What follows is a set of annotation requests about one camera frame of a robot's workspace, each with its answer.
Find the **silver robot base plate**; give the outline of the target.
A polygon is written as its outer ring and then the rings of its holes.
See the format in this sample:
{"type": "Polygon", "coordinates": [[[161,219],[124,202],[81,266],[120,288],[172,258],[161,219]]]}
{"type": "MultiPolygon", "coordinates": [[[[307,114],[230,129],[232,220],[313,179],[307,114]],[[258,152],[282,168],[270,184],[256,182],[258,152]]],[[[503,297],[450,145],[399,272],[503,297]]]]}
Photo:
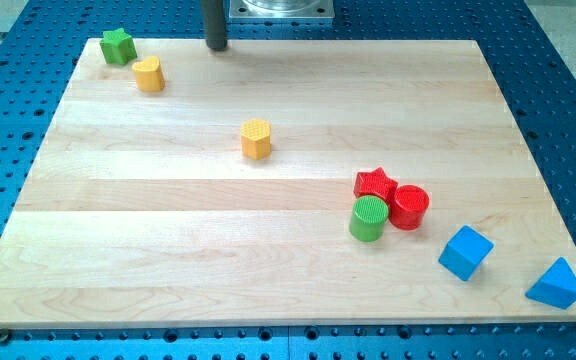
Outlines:
{"type": "Polygon", "coordinates": [[[331,20],[333,0],[230,0],[231,20],[331,20]]]}

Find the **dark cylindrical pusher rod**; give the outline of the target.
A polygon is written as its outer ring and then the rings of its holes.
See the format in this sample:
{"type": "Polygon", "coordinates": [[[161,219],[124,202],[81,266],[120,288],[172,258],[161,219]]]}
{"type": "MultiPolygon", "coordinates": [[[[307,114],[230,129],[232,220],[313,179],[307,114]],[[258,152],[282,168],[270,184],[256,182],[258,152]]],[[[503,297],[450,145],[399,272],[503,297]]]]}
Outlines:
{"type": "Polygon", "coordinates": [[[201,0],[206,45],[213,51],[227,48],[227,30],[223,0],[201,0]]]}

